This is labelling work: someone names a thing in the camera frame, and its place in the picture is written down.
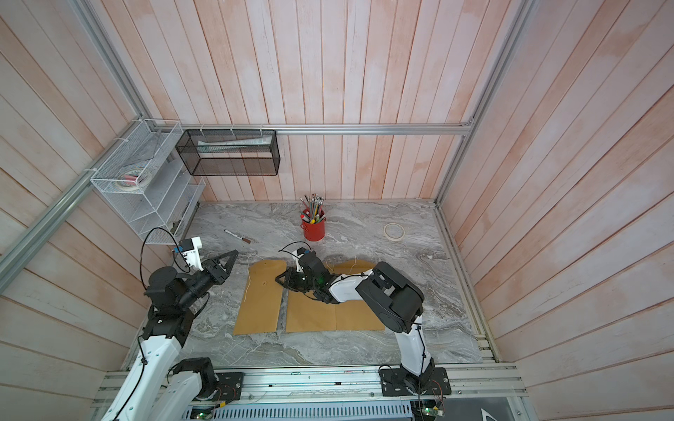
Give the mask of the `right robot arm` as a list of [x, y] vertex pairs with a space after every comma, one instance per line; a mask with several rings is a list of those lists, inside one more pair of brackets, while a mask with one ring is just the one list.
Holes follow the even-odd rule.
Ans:
[[424, 295], [390, 264], [379, 262], [358, 274], [338, 275], [321, 261], [297, 261], [294, 268], [286, 269], [275, 281], [287, 290], [308, 293], [312, 300], [327, 305], [366, 303], [384, 327], [395, 333], [400, 351], [400, 367], [380, 372], [384, 384], [419, 394], [432, 380], [435, 361], [423, 332]]

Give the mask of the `brown file bag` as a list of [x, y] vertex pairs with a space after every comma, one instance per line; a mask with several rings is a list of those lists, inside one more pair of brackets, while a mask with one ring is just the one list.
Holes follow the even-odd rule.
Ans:
[[[357, 275], [375, 267], [370, 261], [354, 259], [342, 263], [329, 263], [328, 268], [338, 275]], [[337, 331], [384, 331], [384, 324], [364, 301], [348, 301], [333, 306], [329, 332]]]
[[250, 267], [233, 335], [277, 331], [284, 288], [276, 282], [276, 278], [286, 268], [286, 262], [279, 260], [259, 261]]
[[290, 292], [286, 333], [331, 332], [336, 330], [335, 305], [314, 301], [299, 292]]

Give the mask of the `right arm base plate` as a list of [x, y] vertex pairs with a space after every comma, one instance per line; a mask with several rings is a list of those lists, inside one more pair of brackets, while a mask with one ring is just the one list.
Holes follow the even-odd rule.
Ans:
[[452, 390], [445, 368], [429, 367], [421, 377], [404, 368], [382, 366], [377, 370], [384, 396], [450, 396]]

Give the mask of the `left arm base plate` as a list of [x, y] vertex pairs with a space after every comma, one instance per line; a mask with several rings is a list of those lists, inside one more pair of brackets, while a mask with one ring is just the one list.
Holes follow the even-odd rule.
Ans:
[[229, 403], [240, 399], [243, 379], [243, 372], [216, 373], [214, 378], [208, 378], [198, 372], [184, 371], [172, 377], [166, 392], [169, 397], [187, 403], [194, 400]]

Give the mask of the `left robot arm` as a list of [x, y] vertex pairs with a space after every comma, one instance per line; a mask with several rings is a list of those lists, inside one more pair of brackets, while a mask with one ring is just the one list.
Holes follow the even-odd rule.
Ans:
[[194, 400], [207, 400], [219, 379], [208, 358], [175, 362], [198, 314], [191, 307], [230, 277], [239, 252], [201, 263], [191, 275], [163, 267], [152, 273], [147, 324], [137, 338], [139, 353], [104, 420], [179, 420]]

